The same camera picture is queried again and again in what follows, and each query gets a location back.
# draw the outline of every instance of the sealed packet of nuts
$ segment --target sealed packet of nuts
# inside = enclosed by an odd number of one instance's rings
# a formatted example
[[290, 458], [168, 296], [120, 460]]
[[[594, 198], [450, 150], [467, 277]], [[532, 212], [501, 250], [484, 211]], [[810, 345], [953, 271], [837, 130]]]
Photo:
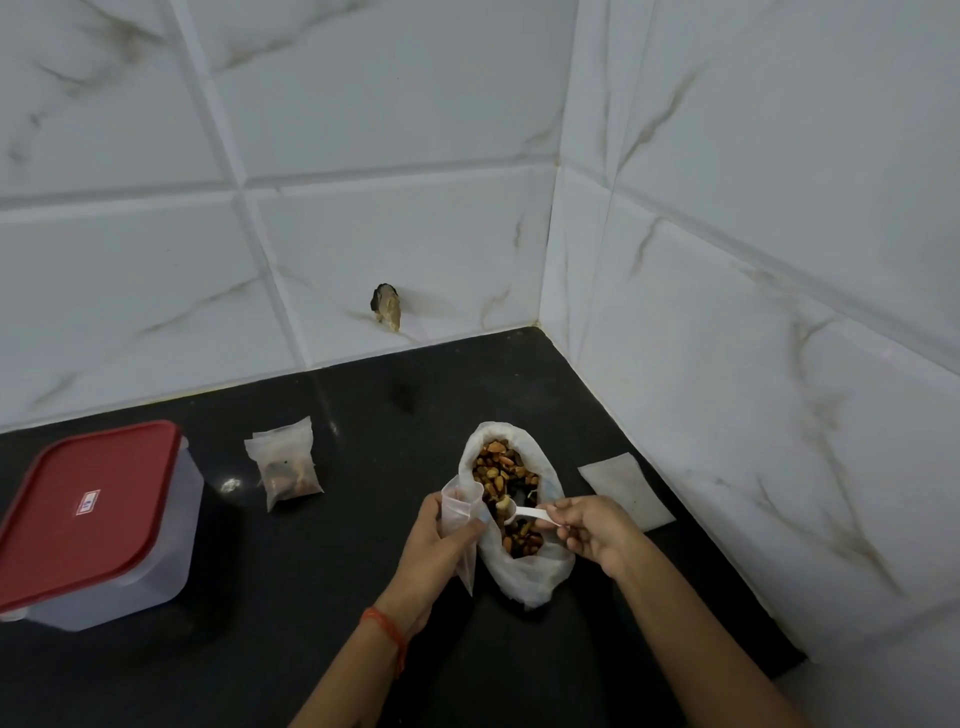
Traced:
[[[557, 472], [530, 434], [508, 423], [482, 423], [470, 435], [457, 477], [442, 491], [441, 530], [448, 533], [470, 518], [487, 522], [478, 547], [503, 593], [528, 609], [550, 600], [554, 588], [573, 570], [574, 555], [553, 533], [531, 531], [532, 524], [504, 522], [507, 498], [520, 505], [564, 497]], [[473, 592], [476, 554], [469, 553], [457, 574]]]
[[260, 469], [263, 488], [267, 491], [267, 513], [278, 500], [324, 491], [310, 454], [313, 425], [309, 417], [285, 427], [255, 432], [243, 444], [247, 455]]

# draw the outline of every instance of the food storage container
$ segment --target food storage container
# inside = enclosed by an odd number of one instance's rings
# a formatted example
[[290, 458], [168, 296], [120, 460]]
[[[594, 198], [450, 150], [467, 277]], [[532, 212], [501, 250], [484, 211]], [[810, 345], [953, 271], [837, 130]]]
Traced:
[[76, 631], [172, 599], [203, 490], [171, 422], [51, 445], [0, 525], [0, 619]]

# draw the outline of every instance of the white label sticker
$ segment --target white label sticker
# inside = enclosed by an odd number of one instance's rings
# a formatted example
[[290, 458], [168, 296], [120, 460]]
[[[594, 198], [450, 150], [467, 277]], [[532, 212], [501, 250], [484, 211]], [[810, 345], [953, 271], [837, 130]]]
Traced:
[[93, 506], [97, 502], [97, 496], [100, 495], [100, 491], [88, 491], [84, 493], [84, 499], [80, 501], [80, 507], [77, 508], [77, 515], [80, 516], [84, 513], [89, 513], [93, 510]]

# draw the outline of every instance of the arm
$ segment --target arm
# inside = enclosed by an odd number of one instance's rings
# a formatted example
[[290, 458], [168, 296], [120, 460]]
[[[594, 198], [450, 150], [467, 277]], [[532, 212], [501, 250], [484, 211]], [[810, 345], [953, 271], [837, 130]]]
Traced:
[[[474, 520], [445, 538], [437, 532], [440, 494], [423, 501], [394, 579], [374, 606], [388, 616], [406, 642], [426, 625], [430, 608], [453, 575], [460, 556], [480, 538]], [[383, 709], [396, 670], [398, 647], [373, 619], [363, 619], [341, 648], [290, 728], [372, 728]]]
[[[660, 550], [614, 501], [547, 505], [567, 548], [616, 581], [696, 728], [805, 728], [806, 722], [716, 620]], [[537, 521], [542, 529], [554, 527]]]

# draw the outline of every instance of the red lid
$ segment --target red lid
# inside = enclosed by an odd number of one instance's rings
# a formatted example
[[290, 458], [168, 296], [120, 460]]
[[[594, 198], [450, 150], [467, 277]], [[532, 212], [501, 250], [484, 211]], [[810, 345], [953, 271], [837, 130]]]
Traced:
[[40, 453], [0, 526], [0, 612], [107, 581], [153, 548], [180, 449], [158, 421]]

